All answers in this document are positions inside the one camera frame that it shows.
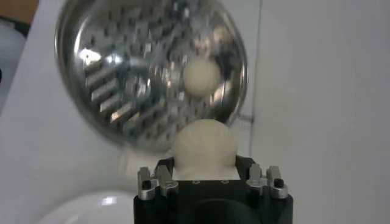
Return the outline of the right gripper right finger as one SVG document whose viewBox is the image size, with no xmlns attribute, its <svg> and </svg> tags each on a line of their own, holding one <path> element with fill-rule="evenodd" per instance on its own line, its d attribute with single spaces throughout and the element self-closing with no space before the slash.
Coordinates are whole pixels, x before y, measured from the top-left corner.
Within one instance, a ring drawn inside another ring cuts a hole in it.
<svg viewBox="0 0 390 224">
<path fill-rule="evenodd" d="M 235 166 L 240 177 L 250 189 L 258 191 L 259 195 L 264 194 L 267 189 L 271 198 L 277 200 L 287 199 L 288 187 L 282 178 L 279 166 L 269 166 L 266 174 L 252 158 L 236 156 Z"/>
</svg>

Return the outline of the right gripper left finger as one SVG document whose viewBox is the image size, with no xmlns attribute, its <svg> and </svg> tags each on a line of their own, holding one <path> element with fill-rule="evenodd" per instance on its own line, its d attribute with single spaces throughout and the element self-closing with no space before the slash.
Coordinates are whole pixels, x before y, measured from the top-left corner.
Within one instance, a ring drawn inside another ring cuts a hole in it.
<svg viewBox="0 0 390 224">
<path fill-rule="evenodd" d="M 173 157 L 159 160 L 153 175 L 148 167 L 141 167 L 137 172 L 138 198 L 153 200 L 157 193 L 165 198 L 171 194 L 178 194 L 179 182 L 173 179 L 173 171 Z"/>
</svg>

